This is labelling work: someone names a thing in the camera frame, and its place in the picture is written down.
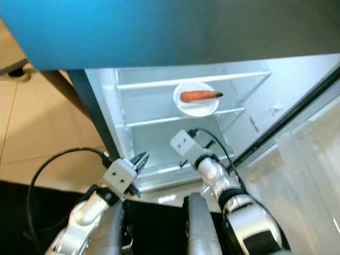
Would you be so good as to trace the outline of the orange carrot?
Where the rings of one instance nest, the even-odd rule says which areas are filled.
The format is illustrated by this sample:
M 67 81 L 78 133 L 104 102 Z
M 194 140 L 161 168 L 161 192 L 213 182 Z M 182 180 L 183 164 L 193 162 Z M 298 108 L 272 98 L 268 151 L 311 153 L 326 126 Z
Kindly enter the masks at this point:
M 197 100 L 211 100 L 218 99 L 224 94 L 218 91 L 211 90 L 196 90 L 196 91 L 185 91 L 180 93 L 180 101 L 186 104 L 195 102 Z

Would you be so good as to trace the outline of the open fridge door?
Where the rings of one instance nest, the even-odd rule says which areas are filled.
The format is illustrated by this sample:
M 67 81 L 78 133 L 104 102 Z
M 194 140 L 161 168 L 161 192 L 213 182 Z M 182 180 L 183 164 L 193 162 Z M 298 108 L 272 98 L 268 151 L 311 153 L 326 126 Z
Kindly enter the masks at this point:
M 286 114 L 292 114 L 292 117 L 289 122 L 282 124 L 279 131 L 276 131 L 271 138 L 258 146 L 253 155 L 246 158 L 240 167 L 240 175 L 243 177 L 244 182 L 247 167 L 272 150 L 275 146 L 275 141 L 282 134 L 305 122 L 315 121 L 319 117 L 336 117 L 340 119 L 340 81 L 333 83 L 320 95 L 312 97 L 309 105 L 294 113 L 294 107 L 302 103 L 303 97 L 304 91 L 301 88 L 292 88 L 281 96 L 274 95 L 272 91 L 267 91 L 265 95 L 258 96 L 255 102 L 249 104 L 244 114 L 245 126 L 248 128 L 255 128 L 262 132 L 270 131 L 274 129 L 278 121 L 283 121 Z

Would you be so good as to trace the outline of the grey robot leg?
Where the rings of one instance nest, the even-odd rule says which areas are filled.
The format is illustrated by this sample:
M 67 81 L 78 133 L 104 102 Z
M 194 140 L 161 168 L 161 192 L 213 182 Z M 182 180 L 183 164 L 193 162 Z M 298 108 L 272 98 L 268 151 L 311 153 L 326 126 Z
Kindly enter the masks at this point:
M 185 197 L 188 212 L 187 255 L 223 255 L 211 211 L 201 194 Z

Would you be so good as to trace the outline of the white ceramic bowl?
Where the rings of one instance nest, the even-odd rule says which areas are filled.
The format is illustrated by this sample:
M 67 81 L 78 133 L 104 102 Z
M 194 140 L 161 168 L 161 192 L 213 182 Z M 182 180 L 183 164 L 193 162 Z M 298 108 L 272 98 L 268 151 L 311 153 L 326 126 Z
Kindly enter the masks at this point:
M 191 103 L 183 102 L 181 94 L 190 91 L 216 92 L 214 88 L 204 82 L 180 83 L 173 90 L 173 102 L 180 112 L 190 117 L 206 117 L 218 109 L 219 99 L 196 100 Z

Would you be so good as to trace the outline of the glass fridge shelf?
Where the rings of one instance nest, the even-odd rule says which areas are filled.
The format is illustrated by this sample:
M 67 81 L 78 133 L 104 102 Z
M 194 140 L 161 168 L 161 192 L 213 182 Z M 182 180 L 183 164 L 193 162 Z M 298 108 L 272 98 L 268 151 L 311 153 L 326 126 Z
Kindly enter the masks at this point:
M 232 80 L 247 77 L 256 77 L 261 75 L 270 75 L 270 71 L 256 71 L 250 73 L 237 73 L 237 74 L 224 74 L 224 75 L 214 75 L 214 76 L 204 76 L 198 78 L 185 78 L 185 79 L 175 79 L 175 80 L 165 80 L 160 82 L 144 82 L 144 83 L 129 83 L 124 85 L 117 85 L 117 89 L 120 90 L 130 90 L 138 88 L 151 88 L 151 87 L 168 87 L 172 85 L 178 85 L 180 83 L 195 83 L 195 82 L 218 82 L 222 80 Z
M 245 107 L 227 109 L 227 110 L 218 110 L 218 111 L 213 112 L 212 114 L 209 114 L 208 116 L 218 116 L 220 114 L 236 113 L 236 112 L 242 112 L 244 110 L 245 110 Z M 126 124 L 125 126 L 126 128 L 133 128 L 137 126 L 159 124 L 162 122 L 182 121 L 182 120 L 194 119 L 194 118 L 201 118 L 201 117 L 196 117 L 196 116 L 166 117 L 166 118 L 161 118 L 161 119 L 157 119 L 153 121 L 132 122 L 132 123 Z

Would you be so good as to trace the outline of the clear fridge door bin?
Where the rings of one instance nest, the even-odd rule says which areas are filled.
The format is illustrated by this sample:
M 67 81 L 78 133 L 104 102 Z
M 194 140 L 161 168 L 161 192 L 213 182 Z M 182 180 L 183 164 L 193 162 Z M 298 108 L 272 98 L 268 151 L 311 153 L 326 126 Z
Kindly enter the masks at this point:
M 245 182 L 293 253 L 340 255 L 340 119 L 319 117 L 282 134 L 247 167 Z

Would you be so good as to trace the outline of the fridge cabinet white inside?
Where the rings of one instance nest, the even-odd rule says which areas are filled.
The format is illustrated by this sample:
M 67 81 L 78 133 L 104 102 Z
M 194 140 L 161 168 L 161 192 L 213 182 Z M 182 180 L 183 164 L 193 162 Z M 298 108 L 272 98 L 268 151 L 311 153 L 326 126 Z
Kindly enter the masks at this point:
M 117 89 L 129 83 L 208 77 L 214 75 L 270 71 L 270 75 L 252 76 L 218 82 L 204 82 L 224 95 L 216 111 L 245 107 L 242 112 L 220 114 L 174 122 L 162 122 L 126 127 L 132 122 L 153 121 L 166 117 L 186 116 L 173 102 L 173 90 L 168 87 Z M 258 146 L 291 120 L 286 114 L 270 131 L 258 131 L 245 126 L 244 114 L 249 104 L 267 91 L 283 95 L 292 88 L 304 91 L 302 103 L 294 113 L 309 105 L 312 97 L 340 81 L 340 54 L 260 59 L 207 65 L 174 65 L 146 67 L 98 68 L 71 70 L 66 73 L 86 112 L 92 119 L 105 148 L 114 157 L 131 158 L 141 152 L 150 155 L 146 167 L 135 184 L 141 192 L 150 192 L 197 181 L 199 173 L 189 165 L 180 166 L 181 158 L 170 145 L 179 130 L 207 130 L 197 140 L 207 144 L 211 137 L 219 139 L 213 150 L 224 164 L 238 168 Z

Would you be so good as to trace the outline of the person's sandalled foot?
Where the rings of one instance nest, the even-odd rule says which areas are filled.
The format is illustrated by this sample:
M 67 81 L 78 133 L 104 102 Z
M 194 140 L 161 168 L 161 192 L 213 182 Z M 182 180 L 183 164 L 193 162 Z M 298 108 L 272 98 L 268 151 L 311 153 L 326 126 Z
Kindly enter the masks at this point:
M 31 73 L 29 71 L 25 71 L 23 66 L 20 66 L 15 70 L 8 71 L 6 75 L 14 82 L 25 83 L 31 80 Z

